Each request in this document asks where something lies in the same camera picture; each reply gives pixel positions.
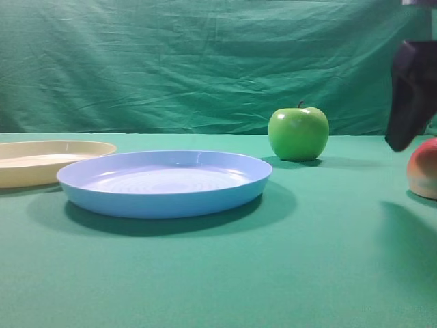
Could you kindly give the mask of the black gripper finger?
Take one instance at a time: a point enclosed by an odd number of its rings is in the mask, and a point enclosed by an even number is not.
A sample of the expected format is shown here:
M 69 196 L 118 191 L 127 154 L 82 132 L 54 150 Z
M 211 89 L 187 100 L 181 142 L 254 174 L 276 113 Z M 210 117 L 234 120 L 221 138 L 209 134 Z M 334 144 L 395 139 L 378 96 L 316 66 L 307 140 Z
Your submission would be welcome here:
M 405 150 L 436 115 L 436 41 L 405 41 L 391 68 L 392 100 L 385 141 Z

